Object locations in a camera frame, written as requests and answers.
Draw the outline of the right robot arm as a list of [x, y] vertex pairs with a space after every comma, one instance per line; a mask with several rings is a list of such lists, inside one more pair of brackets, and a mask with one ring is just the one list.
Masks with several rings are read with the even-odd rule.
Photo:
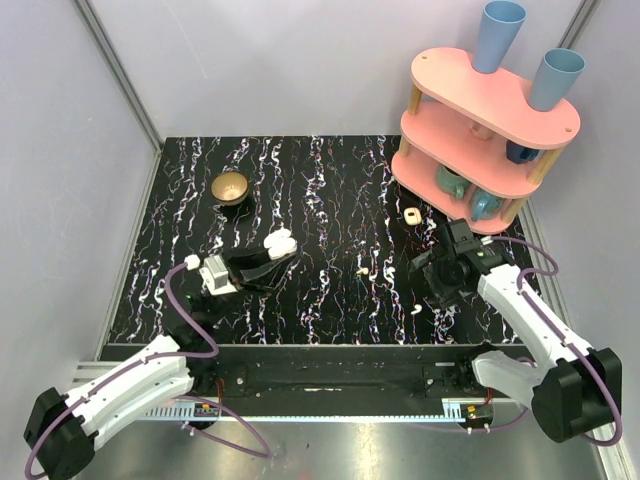
[[510, 325], [531, 354], [514, 360], [483, 343], [456, 362], [457, 390], [500, 392], [530, 411], [556, 443], [582, 436], [599, 447], [623, 435], [623, 365], [610, 348], [597, 350], [567, 326], [530, 287], [538, 269], [521, 269], [504, 248], [505, 236], [479, 237], [464, 219], [435, 231], [436, 244], [410, 263], [440, 307], [477, 293]]

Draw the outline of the white earbud charging case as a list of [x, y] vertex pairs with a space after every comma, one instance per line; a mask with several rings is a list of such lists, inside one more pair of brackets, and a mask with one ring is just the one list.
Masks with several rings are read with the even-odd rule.
[[276, 260], [294, 253], [297, 249], [297, 241], [290, 230], [283, 228], [269, 234], [263, 241], [263, 247], [267, 250], [269, 258]]

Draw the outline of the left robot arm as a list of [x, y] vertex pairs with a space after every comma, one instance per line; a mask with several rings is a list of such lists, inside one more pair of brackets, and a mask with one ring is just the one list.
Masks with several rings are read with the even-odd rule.
[[35, 400], [23, 434], [30, 448], [28, 479], [71, 479], [111, 438], [147, 412], [178, 397], [203, 396], [215, 386], [220, 347], [178, 300], [174, 277], [197, 272], [206, 299], [223, 315], [244, 294], [265, 294], [280, 285], [295, 259], [290, 236], [268, 238], [256, 248], [233, 248], [206, 258], [189, 255], [171, 268], [164, 293], [180, 323], [137, 354], [80, 387], [51, 387]]

